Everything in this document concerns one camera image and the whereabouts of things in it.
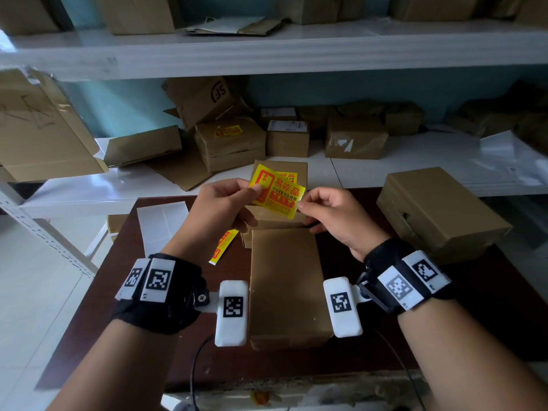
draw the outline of left hand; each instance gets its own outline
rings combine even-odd
[[[249,181],[244,179],[203,185],[186,220],[162,253],[201,266],[211,259],[226,231],[237,229],[245,233],[247,225],[257,226],[255,216],[245,205],[257,199],[263,188],[248,186]]]

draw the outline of qr code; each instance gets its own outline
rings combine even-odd
[[[348,293],[337,293],[331,295],[331,303],[333,304],[333,311],[340,313],[342,311],[352,310],[350,300],[348,299]]]
[[[243,297],[225,297],[223,317],[242,317]]]
[[[417,271],[424,281],[429,281],[438,275],[426,260],[421,260],[414,264],[413,269]]]
[[[124,284],[124,287],[134,287],[135,284],[137,284],[137,279],[139,278],[139,275],[141,274],[142,268],[134,268],[129,273],[129,276],[126,280],[126,283]]]
[[[168,269],[151,269],[148,274],[146,288],[148,290],[167,290],[170,274],[171,271]]]
[[[413,291],[413,287],[400,274],[388,281],[386,288],[397,300],[401,300]]]

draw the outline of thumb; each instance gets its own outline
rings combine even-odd
[[[331,209],[327,206],[318,205],[313,202],[304,202],[302,200],[297,202],[297,208],[306,216],[311,216],[320,222],[323,222],[322,219],[327,216],[329,209]]]
[[[230,196],[230,200],[238,206],[238,210],[245,205],[249,205],[253,200],[259,197],[259,194],[263,191],[263,186],[253,185],[252,187],[246,187],[241,189]]]

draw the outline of yellow sticker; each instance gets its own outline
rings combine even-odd
[[[238,234],[237,229],[230,229],[229,231],[226,231],[223,237],[219,240],[219,245],[217,245],[217,248],[215,249],[215,252],[213,253],[213,258],[209,260],[210,264],[217,265],[217,261],[219,261],[219,258],[221,258],[221,255],[225,252],[225,250],[228,248],[230,242],[234,239],[234,237]]]
[[[215,137],[228,137],[229,135],[242,134],[243,130],[239,125],[232,125],[230,127],[217,127],[215,130]]]
[[[302,199],[305,188],[288,182],[277,172],[262,164],[257,166],[249,186],[257,183],[263,186],[263,191],[253,203],[293,219],[297,211],[297,202]]]
[[[281,177],[290,181],[291,183],[297,183],[297,173],[291,172],[277,172]]]

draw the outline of wooden table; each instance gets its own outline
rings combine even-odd
[[[375,202],[380,188],[355,189],[353,194],[383,228],[394,234]],[[184,200],[188,208],[195,197],[139,199],[112,249],[72,318],[67,331],[48,363],[37,388],[60,388],[109,322],[116,300],[114,295],[144,250],[136,207]],[[329,234],[317,236],[325,278],[347,276],[354,282],[363,264]],[[244,249],[237,237],[216,266],[203,266],[211,291],[226,279],[249,282],[251,250]],[[489,331],[524,361],[548,359],[548,306],[495,246],[478,260],[446,266],[454,281],[460,302]],[[400,371],[388,347],[369,329],[379,329],[400,353],[405,364],[417,368],[409,347],[393,316],[385,315],[373,303],[361,304],[364,333],[358,338],[331,340],[323,347],[264,353],[249,344],[218,348],[208,344],[200,355],[196,384],[200,389],[230,389],[243,383],[291,380],[325,380],[326,376],[382,370]],[[188,391],[190,367],[198,346],[215,330],[216,316],[202,314],[196,323],[179,334],[179,345],[169,373],[167,392]]]

